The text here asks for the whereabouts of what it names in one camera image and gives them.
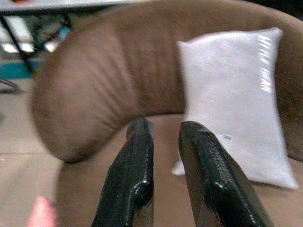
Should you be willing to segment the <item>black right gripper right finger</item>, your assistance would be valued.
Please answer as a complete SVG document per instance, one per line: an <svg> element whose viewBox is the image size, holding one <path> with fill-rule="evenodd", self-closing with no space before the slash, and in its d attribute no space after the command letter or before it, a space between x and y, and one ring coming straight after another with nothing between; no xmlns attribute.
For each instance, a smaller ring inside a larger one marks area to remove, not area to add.
<svg viewBox="0 0 303 227"><path fill-rule="evenodd" d="M240 166L209 129L182 122L178 145L197 227L274 225Z"/></svg>

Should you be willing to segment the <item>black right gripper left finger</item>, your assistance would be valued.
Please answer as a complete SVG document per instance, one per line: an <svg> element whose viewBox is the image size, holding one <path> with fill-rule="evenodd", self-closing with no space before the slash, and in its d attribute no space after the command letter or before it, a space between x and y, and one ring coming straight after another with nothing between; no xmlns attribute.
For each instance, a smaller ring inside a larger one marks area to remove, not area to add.
<svg viewBox="0 0 303 227"><path fill-rule="evenodd" d="M152 227L154 223L154 124L132 121L110 166L93 227Z"/></svg>

